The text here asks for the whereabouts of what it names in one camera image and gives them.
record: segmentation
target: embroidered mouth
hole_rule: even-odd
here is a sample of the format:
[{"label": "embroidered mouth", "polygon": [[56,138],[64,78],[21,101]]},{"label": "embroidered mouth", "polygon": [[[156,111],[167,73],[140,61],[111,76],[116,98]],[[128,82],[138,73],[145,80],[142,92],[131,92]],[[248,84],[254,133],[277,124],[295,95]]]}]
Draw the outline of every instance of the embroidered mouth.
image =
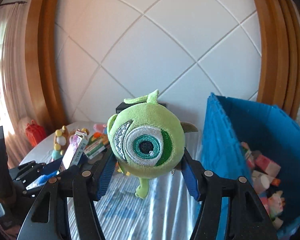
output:
[{"label": "embroidered mouth", "polygon": [[133,120],[129,120],[129,121],[125,122],[123,125],[121,125],[119,127],[119,129],[116,131],[116,133],[114,135],[114,147],[115,147],[117,153],[120,155],[121,159],[123,159],[126,163],[128,161],[127,161],[126,156],[124,155],[123,141],[124,141],[124,137],[127,133],[127,130],[129,129],[132,122],[133,122]]}]

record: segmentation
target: silver rivet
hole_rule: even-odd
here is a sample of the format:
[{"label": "silver rivet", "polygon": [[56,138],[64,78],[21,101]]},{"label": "silver rivet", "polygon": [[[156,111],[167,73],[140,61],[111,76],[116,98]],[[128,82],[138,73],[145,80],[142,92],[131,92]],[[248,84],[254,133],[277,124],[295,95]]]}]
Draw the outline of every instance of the silver rivet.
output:
[{"label": "silver rivet", "polygon": [[241,183],[246,183],[247,182],[247,179],[245,178],[245,177],[239,177],[239,181],[241,182]]},{"label": "silver rivet", "polygon": [[207,176],[207,177],[211,177],[213,175],[213,172],[212,171],[205,171],[204,174]]},{"label": "silver rivet", "polygon": [[56,177],[52,177],[49,179],[49,183],[53,184],[57,181],[57,178]]},{"label": "silver rivet", "polygon": [[84,177],[89,177],[90,175],[91,175],[91,171],[84,171],[82,173],[82,176],[84,176]]}]

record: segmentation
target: blue storage bin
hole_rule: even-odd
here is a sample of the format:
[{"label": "blue storage bin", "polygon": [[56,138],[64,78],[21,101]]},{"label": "blue storage bin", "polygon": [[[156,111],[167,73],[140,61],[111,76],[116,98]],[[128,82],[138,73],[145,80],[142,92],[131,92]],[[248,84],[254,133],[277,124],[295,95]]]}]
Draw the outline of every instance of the blue storage bin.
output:
[{"label": "blue storage bin", "polygon": [[[286,205],[280,219],[279,238],[300,224],[300,127],[277,106],[216,96],[208,98],[202,138],[202,165],[220,177],[237,179],[250,171],[242,156],[240,142],[260,150],[281,166],[279,175]],[[217,239],[223,239],[227,199],[222,210]]]}]

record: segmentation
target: brown plush toy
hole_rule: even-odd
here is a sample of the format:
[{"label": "brown plush toy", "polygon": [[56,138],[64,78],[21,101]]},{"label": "brown plush toy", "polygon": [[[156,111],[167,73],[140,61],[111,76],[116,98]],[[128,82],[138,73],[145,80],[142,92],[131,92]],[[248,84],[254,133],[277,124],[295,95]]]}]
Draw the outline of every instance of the brown plush toy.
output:
[{"label": "brown plush toy", "polygon": [[[83,128],[81,129],[81,131],[86,132],[87,135],[89,135],[88,129]],[[68,128],[65,125],[62,127],[62,129],[56,130],[53,139],[53,160],[61,158],[66,153],[66,150],[68,149],[75,132],[76,130],[69,132]]]}]

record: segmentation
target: sheer curtain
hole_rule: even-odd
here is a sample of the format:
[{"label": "sheer curtain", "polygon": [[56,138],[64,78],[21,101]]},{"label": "sheer curtain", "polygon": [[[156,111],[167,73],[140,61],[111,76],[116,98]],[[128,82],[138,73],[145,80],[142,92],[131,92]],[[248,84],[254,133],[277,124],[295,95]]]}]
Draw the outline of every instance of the sheer curtain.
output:
[{"label": "sheer curtain", "polygon": [[27,116],[21,76],[25,68],[21,49],[25,7],[18,3],[0,6],[0,126],[3,126],[10,168],[18,166],[31,150],[18,129],[19,120]]}]

